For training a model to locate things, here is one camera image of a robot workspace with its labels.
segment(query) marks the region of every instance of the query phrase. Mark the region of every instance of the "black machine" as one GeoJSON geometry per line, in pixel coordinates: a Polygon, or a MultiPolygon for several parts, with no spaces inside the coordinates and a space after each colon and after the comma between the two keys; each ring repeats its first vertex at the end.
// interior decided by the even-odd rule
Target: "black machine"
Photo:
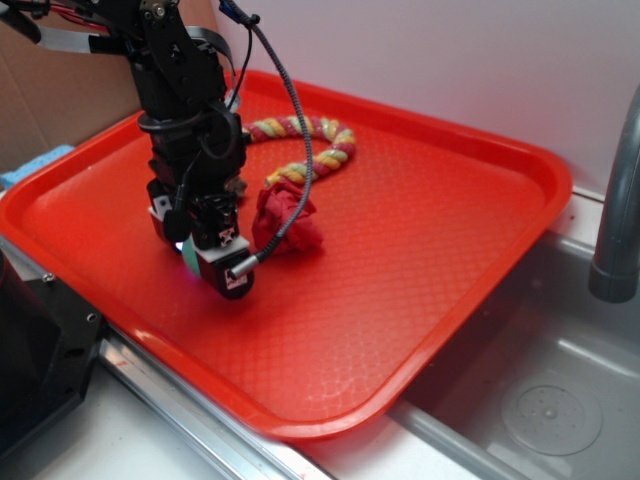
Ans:
{"type": "Polygon", "coordinates": [[[23,282],[0,252],[0,462],[84,400],[104,326],[64,282],[23,282]]]}
{"type": "MultiPolygon", "coordinates": [[[[246,15],[231,0],[221,0],[220,9],[268,45],[257,15],[246,15]]],[[[193,242],[202,278],[225,298],[249,292],[253,268],[275,250],[286,228],[255,255],[238,229],[237,203],[243,193],[239,174],[250,140],[235,113],[242,82],[241,75],[235,85],[235,71],[235,88],[227,95],[218,58],[231,58],[224,39],[204,28],[185,27],[178,0],[0,0],[0,20],[46,48],[127,58],[145,112],[139,126],[153,145],[149,165],[155,178],[147,191],[156,232],[171,246],[193,242]],[[65,43],[57,31],[51,45],[46,38],[51,29],[38,27],[23,12],[32,19],[58,13],[100,33],[65,32],[65,43]]],[[[290,85],[273,50],[267,51],[290,85]]],[[[301,118],[295,90],[287,89],[301,118]]],[[[308,142],[305,138],[309,162],[308,142]]],[[[300,207],[308,198],[309,188],[305,190],[300,207]]]]}

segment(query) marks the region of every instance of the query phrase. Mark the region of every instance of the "braided rope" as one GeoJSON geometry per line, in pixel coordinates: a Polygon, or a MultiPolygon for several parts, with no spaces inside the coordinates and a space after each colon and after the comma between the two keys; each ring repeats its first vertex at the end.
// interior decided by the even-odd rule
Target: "braided rope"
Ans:
{"type": "MultiPolygon", "coordinates": [[[[313,157],[312,179],[325,177],[339,169],[353,156],[356,151],[356,140],[351,129],[338,120],[327,118],[304,117],[307,130],[312,138],[326,140],[331,146],[313,157]]],[[[302,137],[300,122],[297,117],[270,117],[258,122],[245,125],[244,131],[249,132],[251,141],[265,142],[278,138],[302,137]]],[[[266,187],[282,181],[304,184],[307,175],[305,163],[292,162],[279,168],[265,179],[266,187]]]]}

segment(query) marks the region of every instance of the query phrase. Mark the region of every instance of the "sink basin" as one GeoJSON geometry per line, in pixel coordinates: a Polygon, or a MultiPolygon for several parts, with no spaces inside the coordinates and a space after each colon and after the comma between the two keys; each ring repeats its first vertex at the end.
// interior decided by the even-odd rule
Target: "sink basin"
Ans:
{"type": "Polygon", "coordinates": [[[403,394],[486,478],[637,478],[640,300],[593,298],[592,253],[546,234],[403,394]]]}

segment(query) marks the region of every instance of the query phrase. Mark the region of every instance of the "red fabric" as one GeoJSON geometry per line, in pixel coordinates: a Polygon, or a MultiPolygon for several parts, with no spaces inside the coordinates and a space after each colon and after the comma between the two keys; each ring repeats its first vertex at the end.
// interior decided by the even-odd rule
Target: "red fabric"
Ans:
{"type": "MultiPolygon", "coordinates": [[[[289,181],[278,182],[258,196],[258,214],[253,221],[253,239],[258,249],[264,248],[273,235],[296,209],[302,190],[289,181]]],[[[322,233],[313,225],[311,214],[316,208],[309,201],[291,225],[274,253],[308,250],[322,244],[322,233]]]]}

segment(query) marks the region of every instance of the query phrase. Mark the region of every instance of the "cardboard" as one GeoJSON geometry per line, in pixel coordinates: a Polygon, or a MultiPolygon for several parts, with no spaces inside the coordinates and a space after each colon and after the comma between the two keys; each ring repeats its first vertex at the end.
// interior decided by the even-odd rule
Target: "cardboard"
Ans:
{"type": "MultiPolygon", "coordinates": [[[[184,2],[185,24],[215,29],[209,2],[184,2]]],[[[38,25],[76,29],[55,14],[38,25]]],[[[138,110],[126,59],[54,52],[0,23],[0,172],[78,145],[138,110]]]]}

